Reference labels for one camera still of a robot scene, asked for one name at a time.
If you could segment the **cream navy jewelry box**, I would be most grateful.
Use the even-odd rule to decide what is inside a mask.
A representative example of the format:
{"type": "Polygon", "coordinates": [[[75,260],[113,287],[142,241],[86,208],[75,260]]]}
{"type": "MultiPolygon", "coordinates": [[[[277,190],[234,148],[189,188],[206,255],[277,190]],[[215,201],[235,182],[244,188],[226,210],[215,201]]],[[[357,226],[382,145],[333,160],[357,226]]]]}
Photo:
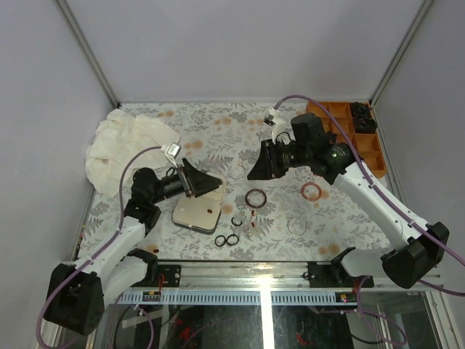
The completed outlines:
{"type": "Polygon", "coordinates": [[[213,172],[208,172],[208,174],[218,177],[222,181],[222,185],[215,191],[198,198],[181,197],[171,215],[171,221],[179,227],[211,235],[219,222],[227,180],[221,174],[213,172]],[[211,209],[213,212],[210,214],[207,209],[211,209]]]}

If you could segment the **orange bangle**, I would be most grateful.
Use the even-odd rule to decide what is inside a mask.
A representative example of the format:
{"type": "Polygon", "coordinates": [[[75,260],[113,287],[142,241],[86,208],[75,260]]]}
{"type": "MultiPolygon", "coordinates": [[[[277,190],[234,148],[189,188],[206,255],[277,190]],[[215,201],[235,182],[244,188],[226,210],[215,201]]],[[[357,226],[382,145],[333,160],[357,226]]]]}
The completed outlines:
{"type": "Polygon", "coordinates": [[[318,201],[323,195],[323,190],[321,189],[321,187],[314,182],[307,182],[303,184],[300,192],[302,197],[308,201],[318,201]],[[314,193],[308,193],[308,188],[314,188],[316,191],[314,193]]]}

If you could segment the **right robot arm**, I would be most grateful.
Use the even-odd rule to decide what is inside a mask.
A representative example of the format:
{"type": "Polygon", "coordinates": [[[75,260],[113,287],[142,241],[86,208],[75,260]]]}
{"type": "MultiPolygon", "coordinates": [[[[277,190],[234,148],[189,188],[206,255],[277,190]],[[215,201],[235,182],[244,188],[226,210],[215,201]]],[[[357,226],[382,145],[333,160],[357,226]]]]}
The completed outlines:
{"type": "Polygon", "coordinates": [[[444,255],[448,229],[441,223],[429,224],[393,196],[360,159],[353,145],[338,143],[326,132],[313,113],[292,118],[293,139],[278,140],[286,128],[282,119],[269,115],[272,137],[261,142],[259,158],[248,180],[274,180],[290,168],[309,167],[328,184],[348,195],[388,238],[387,249],[349,248],[336,257],[331,278],[338,286],[349,286],[357,277],[387,277],[410,289],[444,255]]]}

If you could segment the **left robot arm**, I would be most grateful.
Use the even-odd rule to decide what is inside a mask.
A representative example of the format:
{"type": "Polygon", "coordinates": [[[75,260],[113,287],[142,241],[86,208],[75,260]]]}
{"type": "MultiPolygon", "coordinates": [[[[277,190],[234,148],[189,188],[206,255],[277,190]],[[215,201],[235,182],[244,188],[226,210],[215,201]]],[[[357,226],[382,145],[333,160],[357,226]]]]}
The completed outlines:
{"type": "Polygon", "coordinates": [[[187,159],[162,178],[150,168],[138,169],[115,233],[87,256],[62,262],[52,271],[39,318],[81,335],[91,334],[121,293],[137,283],[149,287],[158,281],[157,258],[136,247],[158,222],[158,203],[180,194],[201,197],[221,185],[218,177],[196,169],[187,159]]]}

